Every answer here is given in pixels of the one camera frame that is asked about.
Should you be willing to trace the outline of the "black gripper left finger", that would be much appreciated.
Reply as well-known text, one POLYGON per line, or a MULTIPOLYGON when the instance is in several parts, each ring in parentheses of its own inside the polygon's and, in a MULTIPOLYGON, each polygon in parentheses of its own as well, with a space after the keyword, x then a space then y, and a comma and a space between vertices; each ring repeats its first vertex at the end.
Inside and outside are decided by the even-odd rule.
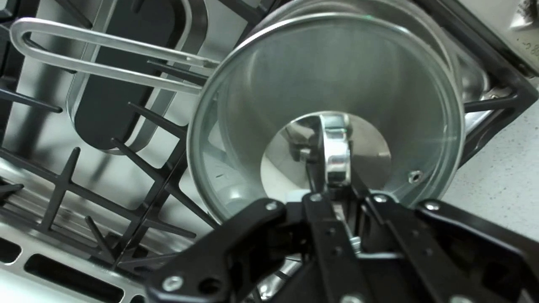
POLYGON ((345 225, 332 205, 261 198, 179 252, 145 282, 150 303, 243 303, 298 254, 270 303, 372 303, 345 225))

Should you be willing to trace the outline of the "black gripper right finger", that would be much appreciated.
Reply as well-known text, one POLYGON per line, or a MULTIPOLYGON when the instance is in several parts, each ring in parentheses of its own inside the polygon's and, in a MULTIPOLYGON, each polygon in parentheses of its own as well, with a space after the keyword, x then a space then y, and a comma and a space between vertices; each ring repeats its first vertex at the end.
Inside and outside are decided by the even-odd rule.
POLYGON ((354 183, 364 254, 394 254, 438 303, 538 303, 539 242, 436 198, 404 206, 354 183))

